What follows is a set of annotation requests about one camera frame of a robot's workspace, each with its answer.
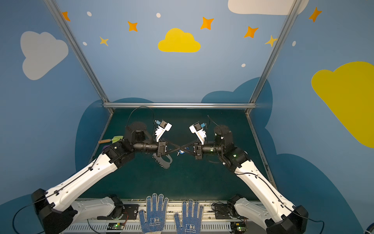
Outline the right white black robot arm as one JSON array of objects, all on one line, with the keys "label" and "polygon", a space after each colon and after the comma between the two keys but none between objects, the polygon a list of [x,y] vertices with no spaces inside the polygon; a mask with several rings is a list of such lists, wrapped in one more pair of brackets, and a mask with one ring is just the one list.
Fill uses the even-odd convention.
[{"label": "right white black robot arm", "polygon": [[228,201],[228,207],[238,216],[248,218],[268,234],[303,234],[306,231],[308,212],[303,206],[295,206],[263,176],[246,151],[235,146],[233,134],[225,125],[214,128],[214,141],[206,141],[205,123],[189,127],[198,140],[181,146],[197,160],[205,155],[217,155],[220,162],[240,178],[260,200],[258,206],[236,195]]}]

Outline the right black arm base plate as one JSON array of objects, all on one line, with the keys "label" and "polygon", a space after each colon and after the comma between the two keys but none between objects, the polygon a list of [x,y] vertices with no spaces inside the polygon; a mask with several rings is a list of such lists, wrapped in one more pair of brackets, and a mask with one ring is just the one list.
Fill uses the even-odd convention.
[{"label": "right black arm base plate", "polygon": [[211,205],[211,209],[215,214],[216,219],[245,219],[244,216],[240,216],[233,205],[222,202],[215,202]]}]

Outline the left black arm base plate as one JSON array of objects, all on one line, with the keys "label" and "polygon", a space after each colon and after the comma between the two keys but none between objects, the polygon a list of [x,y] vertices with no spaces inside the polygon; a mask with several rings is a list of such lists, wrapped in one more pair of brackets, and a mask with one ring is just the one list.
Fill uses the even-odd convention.
[{"label": "left black arm base plate", "polygon": [[138,204],[124,204],[116,206],[108,216],[98,216],[97,220],[136,220],[138,211]]}]

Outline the key with blue tag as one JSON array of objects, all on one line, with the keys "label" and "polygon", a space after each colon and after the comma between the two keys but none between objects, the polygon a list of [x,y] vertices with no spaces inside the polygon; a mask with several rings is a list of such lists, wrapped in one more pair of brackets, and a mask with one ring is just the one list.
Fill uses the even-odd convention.
[{"label": "key with blue tag", "polygon": [[185,153],[184,151],[179,150],[178,153],[177,153],[177,155],[179,156],[179,155],[182,155],[184,153]]}]

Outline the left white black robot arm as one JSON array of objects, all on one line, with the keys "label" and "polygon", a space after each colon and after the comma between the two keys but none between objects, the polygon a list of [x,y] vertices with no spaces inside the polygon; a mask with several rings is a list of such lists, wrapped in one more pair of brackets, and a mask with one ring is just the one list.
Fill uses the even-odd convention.
[{"label": "left white black robot arm", "polygon": [[161,137],[172,125],[166,121],[155,123],[157,128],[152,136],[145,123],[132,123],[126,127],[127,136],[114,140],[79,172],[48,190],[36,190],[32,201],[44,232],[60,234],[72,223],[90,218],[121,219],[125,209],[117,196],[84,202],[77,201],[77,198],[105,176],[133,160],[138,152],[155,154],[157,160],[162,160],[168,141],[162,141]]}]

